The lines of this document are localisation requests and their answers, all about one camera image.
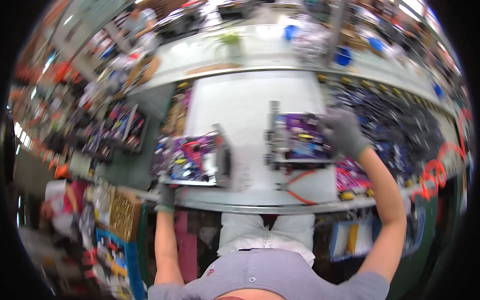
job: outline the work glove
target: work glove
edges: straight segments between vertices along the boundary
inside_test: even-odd
[[[357,116],[348,108],[327,108],[327,113],[319,116],[327,142],[345,156],[358,160],[360,153],[371,141],[359,129]]]
[[[162,184],[160,187],[160,198],[156,201],[154,210],[156,212],[174,213],[175,191],[177,188],[171,188],[170,185]]]

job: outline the gray t-shirt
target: gray t-shirt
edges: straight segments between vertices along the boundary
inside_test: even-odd
[[[244,288],[268,290],[286,300],[384,300],[389,284],[381,275],[361,273],[334,285],[320,278],[296,252],[253,249],[221,256],[201,278],[185,286],[174,283],[151,286],[148,300],[181,300],[187,296],[213,300]]]
[[[129,30],[130,35],[135,35],[144,30],[147,27],[147,22],[150,20],[156,20],[156,14],[153,9],[147,8],[140,13],[137,21],[129,17],[123,24],[123,28]]]

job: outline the gray glove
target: gray glove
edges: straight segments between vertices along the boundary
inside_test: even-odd
[[[160,186],[160,198],[156,202],[156,212],[174,213],[175,191],[177,188],[171,188],[170,185],[162,184]]]
[[[360,152],[371,143],[361,134],[357,116],[346,109],[327,108],[327,114],[321,115],[319,119],[331,129],[324,132],[328,143],[345,156],[357,160]]]

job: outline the pliers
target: pliers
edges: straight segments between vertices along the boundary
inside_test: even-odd
[[[297,180],[299,180],[300,178],[305,177],[305,176],[310,175],[310,174],[313,174],[313,173],[315,173],[315,171],[313,171],[313,170],[308,170],[308,171],[305,171],[305,172],[301,173],[301,174],[298,175],[297,177],[294,177],[294,178],[288,180],[287,182],[277,182],[276,185],[278,185],[279,187],[278,187],[276,190],[277,190],[277,191],[286,191],[286,192],[288,192],[292,197],[296,198],[297,200],[302,201],[302,202],[305,203],[305,204],[308,204],[308,205],[317,204],[317,203],[315,203],[315,202],[309,201],[309,200],[307,200],[307,199],[304,199],[304,198],[298,196],[298,195],[295,194],[294,192],[290,191],[290,189],[288,188],[288,185],[289,185],[289,184],[294,183],[294,182],[296,182]]]

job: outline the wire bundle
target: wire bundle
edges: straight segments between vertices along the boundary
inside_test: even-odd
[[[336,87],[331,93],[335,106],[353,109],[362,134],[372,140],[397,180],[419,176],[426,162],[436,158],[444,139],[437,119],[427,108],[363,87]]]

